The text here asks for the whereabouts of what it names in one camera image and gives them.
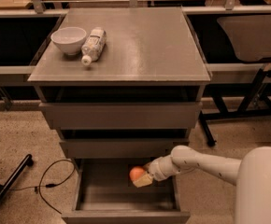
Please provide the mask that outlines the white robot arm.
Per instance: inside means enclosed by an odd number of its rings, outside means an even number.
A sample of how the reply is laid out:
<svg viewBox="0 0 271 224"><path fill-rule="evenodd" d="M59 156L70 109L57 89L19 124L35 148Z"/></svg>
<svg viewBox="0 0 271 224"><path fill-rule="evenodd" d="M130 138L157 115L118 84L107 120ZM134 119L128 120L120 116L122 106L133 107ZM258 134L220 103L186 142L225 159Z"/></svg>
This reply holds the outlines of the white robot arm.
<svg viewBox="0 0 271 224"><path fill-rule="evenodd" d="M236 186L235 224L271 224L271 147L257 147L238 160L176 146L169 155L132 168L129 177L141 188L190 167Z"/></svg>

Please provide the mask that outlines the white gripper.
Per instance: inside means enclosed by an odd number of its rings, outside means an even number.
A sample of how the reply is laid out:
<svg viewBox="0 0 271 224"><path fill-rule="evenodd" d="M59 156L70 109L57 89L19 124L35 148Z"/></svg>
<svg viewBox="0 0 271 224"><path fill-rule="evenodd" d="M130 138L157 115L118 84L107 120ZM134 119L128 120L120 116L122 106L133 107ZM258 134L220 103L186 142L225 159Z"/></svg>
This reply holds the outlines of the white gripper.
<svg viewBox="0 0 271 224"><path fill-rule="evenodd" d="M149 169L149 172L133 176L132 182L137 188L151 185L153 179L156 181L164 181L170 176L180 173L180 169L172 162L170 156L160 157L144 164L142 167L145 170Z"/></svg>

